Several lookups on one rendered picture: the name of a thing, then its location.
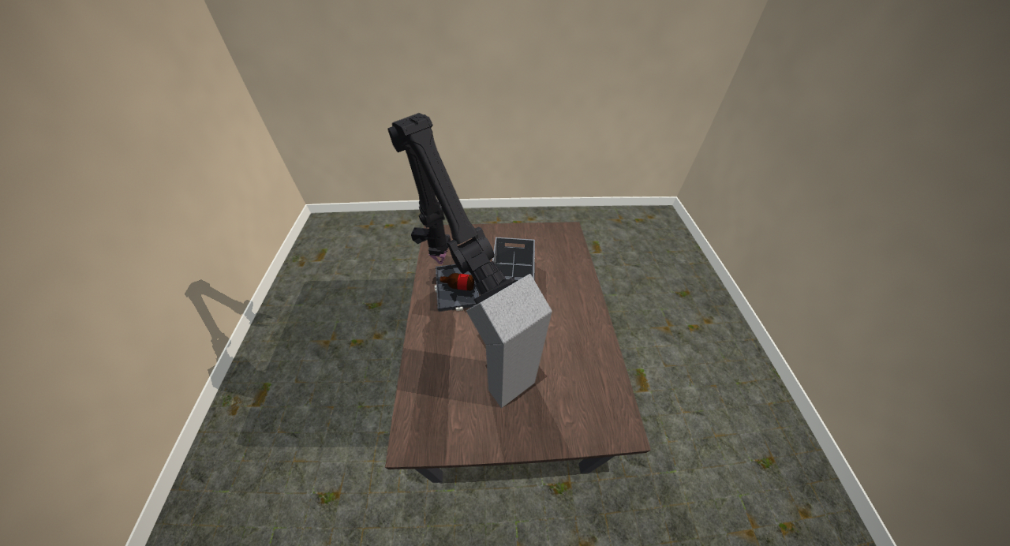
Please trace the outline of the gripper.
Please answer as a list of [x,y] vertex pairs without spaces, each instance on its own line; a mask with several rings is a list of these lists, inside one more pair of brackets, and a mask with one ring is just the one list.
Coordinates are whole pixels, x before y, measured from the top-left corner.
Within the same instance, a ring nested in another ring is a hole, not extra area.
[[[428,249],[428,251],[429,251],[429,257],[431,257],[434,260],[436,260],[437,263],[443,264],[443,260],[445,258],[445,253],[448,250],[447,241],[451,240],[450,239],[450,234],[445,234],[445,232],[444,232],[443,236],[441,236],[441,237],[433,237],[433,239],[436,239],[437,248],[429,247],[429,249]],[[437,257],[440,257],[440,258],[443,258],[443,259],[440,261],[439,259],[437,259]]]

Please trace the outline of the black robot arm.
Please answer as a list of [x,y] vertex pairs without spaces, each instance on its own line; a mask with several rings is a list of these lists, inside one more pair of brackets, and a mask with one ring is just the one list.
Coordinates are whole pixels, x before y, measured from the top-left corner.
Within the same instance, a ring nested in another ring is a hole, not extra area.
[[[392,128],[388,128],[397,153],[404,150],[406,154],[408,153],[407,157],[419,194],[420,222],[429,227],[429,229],[414,227],[411,237],[418,244],[427,241],[428,247],[437,248],[436,239],[433,237],[443,236],[443,220],[447,218],[452,234],[452,241],[448,241],[447,246],[450,248],[452,260],[460,272],[470,272],[475,279],[475,287],[480,294],[480,297],[475,298],[475,302],[480,304],[484,299],[493,297],[496,292],[515,283],[515,280],[513,277],[505,279],[494,261],[489,261],[494,257],[493,247],[484,236],[482,227],[475,229],[470,225],[454,192],[450,175],[447,174],[434,144],[432,126],[430,117],[417,112],[410,118],[392,122]],[[465,243],[461,244],[463,241]],[[457,246],[458,244],[461,245]]]

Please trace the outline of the dark grey divided crate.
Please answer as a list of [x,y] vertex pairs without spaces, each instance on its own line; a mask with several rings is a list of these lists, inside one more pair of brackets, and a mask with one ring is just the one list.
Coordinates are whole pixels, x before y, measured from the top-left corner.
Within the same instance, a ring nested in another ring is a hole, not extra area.
[[[510,247],[505,243],[526,244],[526,247]],[[493,261],[505,279],[513,277],[516,282],[528,274],[534,279],[535,240],[496,237]]]

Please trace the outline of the brown glass bottle with red label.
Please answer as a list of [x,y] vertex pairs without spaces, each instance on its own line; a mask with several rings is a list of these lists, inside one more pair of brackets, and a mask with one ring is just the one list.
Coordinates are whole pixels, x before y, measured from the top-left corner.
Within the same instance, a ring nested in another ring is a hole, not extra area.
[[475,279],[470,274],[452,272],[450,276],[440,277],[440,282],[447,283],[453,290],[473,290]]

